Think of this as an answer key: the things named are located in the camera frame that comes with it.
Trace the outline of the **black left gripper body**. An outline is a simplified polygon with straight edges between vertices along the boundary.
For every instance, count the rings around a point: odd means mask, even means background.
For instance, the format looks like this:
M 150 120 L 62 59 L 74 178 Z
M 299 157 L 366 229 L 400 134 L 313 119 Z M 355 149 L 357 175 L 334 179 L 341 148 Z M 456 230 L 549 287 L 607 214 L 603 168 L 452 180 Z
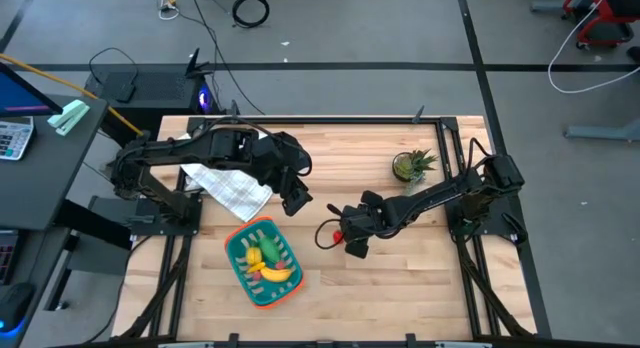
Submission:
M 295 159 L 293 162 L 277 160 L 269 164 L 269 187 L 276 194 L 290 194 L 296 189 L 306 189 L 306 185 L 299 177 L 301 171 L 306 170 L 306 160 Z

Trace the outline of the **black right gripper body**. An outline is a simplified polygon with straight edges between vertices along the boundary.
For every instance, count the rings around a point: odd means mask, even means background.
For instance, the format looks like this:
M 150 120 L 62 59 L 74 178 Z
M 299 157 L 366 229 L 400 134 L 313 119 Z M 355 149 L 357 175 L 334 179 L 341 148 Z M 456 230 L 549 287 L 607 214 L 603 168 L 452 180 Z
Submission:
M 345 241 L 364 241 L 371 237 L 386 238 L 386 233 L 380 225 L 378 216 L 376 214 L 371 215 L 366 206 L 350 206 L 349 211 L 350 217 L 340 220 L 340 224 L 347 224 L 351 229 L 351 237 L 344 238 Z

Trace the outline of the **green toy vegetable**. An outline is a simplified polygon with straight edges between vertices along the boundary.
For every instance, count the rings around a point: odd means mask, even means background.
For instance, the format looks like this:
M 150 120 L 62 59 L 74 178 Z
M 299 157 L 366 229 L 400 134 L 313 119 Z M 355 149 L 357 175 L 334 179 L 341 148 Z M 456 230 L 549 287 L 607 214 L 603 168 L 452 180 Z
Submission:
M 268 261 L 272 263 L 278 263 L 280 261 L 281 255 L 280 255 L 279 246 L 276 244 L 276 242 L 272 238 L 268 236 L 261 238 L 259 241 L 259 248 L 263 256 Z

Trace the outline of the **yellow toy banana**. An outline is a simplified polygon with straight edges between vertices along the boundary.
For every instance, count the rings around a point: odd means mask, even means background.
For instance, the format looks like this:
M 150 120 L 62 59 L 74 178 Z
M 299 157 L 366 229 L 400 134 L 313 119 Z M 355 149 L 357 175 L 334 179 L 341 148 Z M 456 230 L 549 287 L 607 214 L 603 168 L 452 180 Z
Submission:
M 293 271 L 288 268 L 272 269 L 264 267 L 260 270 L 260 273 L 261 276 L 269 282 L 281 283 L 286 282 L 293 274 Z

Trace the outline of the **white plaid dish towel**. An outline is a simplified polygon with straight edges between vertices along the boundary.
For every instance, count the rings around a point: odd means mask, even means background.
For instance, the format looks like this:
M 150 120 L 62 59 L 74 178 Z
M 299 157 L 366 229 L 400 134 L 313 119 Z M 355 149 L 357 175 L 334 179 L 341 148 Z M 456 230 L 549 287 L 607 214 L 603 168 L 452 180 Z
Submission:
M 216 170 L 203 164 L 182 164 L 186 191 L 202 190 L 243 222 L 253 219 L 271 199 L 268 186 L 239 170 Z

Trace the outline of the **small potted succulent plant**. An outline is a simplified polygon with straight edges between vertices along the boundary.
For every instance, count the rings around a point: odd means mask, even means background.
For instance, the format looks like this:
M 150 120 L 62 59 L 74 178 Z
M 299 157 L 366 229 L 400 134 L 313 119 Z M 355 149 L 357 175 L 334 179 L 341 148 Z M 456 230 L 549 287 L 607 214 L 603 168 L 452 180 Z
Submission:
M 401 152 L 392 160 L 392 173 L 401 182 L 417 183 L 426 171 L 433 171 L 432 164 L 438 161 L 436 155 L 427 150 Z

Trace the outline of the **black wifi antenna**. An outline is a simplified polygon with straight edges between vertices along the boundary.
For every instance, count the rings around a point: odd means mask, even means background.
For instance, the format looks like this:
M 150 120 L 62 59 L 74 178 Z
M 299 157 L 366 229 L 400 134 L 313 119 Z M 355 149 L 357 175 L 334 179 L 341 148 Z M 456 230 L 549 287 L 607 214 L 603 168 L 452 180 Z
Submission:
M 210 74 L 210 70 L 204 70 L 203 67 L 208 64 L 205 62 L 203 64 L 198 65 L 197 60 L 199 56 L 199 48 L 196 48 L 194 53 L 190 56 L 190 60 L 187 64 L 185 77 L 189 79 L 195 79 L 196 77 L 204 77 L 207 74 Z

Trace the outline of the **black computer tower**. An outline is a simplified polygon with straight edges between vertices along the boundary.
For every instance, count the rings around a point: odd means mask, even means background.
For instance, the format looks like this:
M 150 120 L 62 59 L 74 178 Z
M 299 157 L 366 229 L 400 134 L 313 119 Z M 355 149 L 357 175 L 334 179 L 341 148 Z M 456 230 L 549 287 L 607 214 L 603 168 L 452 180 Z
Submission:
M 115 99 L 124 84 L 136 89 L 128 103 Z M 204 77 L 189 79 L 176 71 L 102 71 L 90 76 L 85 89 L 107 100 L 124 118 L 153 139 L 158 136 L 164 116 L 217 115 L 220 113 Z

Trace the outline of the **mint green stapler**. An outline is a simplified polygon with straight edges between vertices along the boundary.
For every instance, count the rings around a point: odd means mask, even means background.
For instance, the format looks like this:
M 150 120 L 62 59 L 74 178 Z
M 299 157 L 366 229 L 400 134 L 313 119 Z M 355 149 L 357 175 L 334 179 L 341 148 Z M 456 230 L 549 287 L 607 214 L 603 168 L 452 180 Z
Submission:
M 74 100 L 63 107 L 61 114 L 51 116 L 47 123 L 58 135 L 66 136 L 89 110 L 89 105 L 81 100 Z

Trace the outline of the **black office desk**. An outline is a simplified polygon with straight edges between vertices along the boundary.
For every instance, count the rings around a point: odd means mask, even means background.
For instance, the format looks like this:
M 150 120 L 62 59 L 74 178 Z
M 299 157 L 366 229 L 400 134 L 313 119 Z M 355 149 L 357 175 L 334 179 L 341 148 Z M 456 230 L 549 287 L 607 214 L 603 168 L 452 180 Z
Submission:
M 84 102 L 89 111 L 67 135 L 37 116 L 23 157 L 0 160 L 0 229 L 42 231 L 54 222 L 107 112 L 102 99 Z

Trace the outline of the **white desk calculator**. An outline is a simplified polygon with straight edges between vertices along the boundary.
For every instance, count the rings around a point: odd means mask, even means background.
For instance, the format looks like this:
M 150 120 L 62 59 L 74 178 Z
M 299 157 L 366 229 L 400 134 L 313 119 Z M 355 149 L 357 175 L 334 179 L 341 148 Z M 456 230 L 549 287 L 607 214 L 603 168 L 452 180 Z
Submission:
M 30 116 L 0 117 L 0 160 L 20 160 L 35 134 L 34 119 Z

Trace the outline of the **black keyboard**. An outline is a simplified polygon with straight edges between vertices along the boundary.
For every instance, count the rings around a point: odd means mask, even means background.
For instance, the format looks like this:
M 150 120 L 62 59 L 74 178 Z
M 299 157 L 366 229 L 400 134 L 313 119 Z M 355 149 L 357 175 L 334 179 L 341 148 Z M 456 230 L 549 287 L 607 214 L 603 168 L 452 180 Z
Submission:
M 21 248 L 18 230 L 0 230 L 0 285 L 8 285 Z

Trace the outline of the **black computer mouse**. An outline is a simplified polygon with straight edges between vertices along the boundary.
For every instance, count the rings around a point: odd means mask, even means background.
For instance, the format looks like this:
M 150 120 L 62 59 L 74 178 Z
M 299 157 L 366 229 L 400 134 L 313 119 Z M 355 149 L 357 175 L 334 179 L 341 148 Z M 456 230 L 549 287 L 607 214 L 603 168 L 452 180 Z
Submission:
M 30 283 L 12 285 L 0 297 L 0 334 L 14 332 L 24 321 L 34 294 Z

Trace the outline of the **red and black cart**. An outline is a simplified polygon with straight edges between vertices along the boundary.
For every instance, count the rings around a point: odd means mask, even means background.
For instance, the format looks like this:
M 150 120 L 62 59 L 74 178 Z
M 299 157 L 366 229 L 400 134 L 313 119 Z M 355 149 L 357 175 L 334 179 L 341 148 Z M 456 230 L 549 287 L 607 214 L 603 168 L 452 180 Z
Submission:
M 562 10 L 578 21 L 578 49 L 627 43 L 634 38 L 631 24 L 640 21 L 640 0 L 565 0 Z

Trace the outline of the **black aluminium table frame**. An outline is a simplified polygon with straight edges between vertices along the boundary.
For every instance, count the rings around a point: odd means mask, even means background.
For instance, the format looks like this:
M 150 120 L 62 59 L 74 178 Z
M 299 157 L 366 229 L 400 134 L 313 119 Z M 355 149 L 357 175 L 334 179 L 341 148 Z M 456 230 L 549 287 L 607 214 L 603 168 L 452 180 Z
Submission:
M 392 158 L 403 151 L 430 149 L 438 157 L 427 185 L 458 170 L 456 138 L 488 140 L 481 117 L 441 123 L 392 123 L 349 119 L 324 122 L 305 117 L 270 121 L 268 129 L 295 136 L 311 154 L 305 180 L 313 200 L 287 216 L 273 197 L 263 208 L 291 244 L 304 274 L 301 290 L 270 309 L 256 308 L 241 288 L 224 251 L 240 221 L 211 198 L 203 201 L 199 234 L 192 240 L 186 280 L 169 293 L 160 328 L 178 328 L 184 341 L 223 344 L 237 334 L 241 345 L 365 348 L 376 342 L 466 340 L 472 326 L 491 329 L 479 291 L 466 293 L 457 250 L 443 208 L 423 214 L 389 240 L 371 239 L 366 258 L 334 246 L 337 229 L 328 204 L 355 205 L 366 190 L 384 197 L 401 194 Z

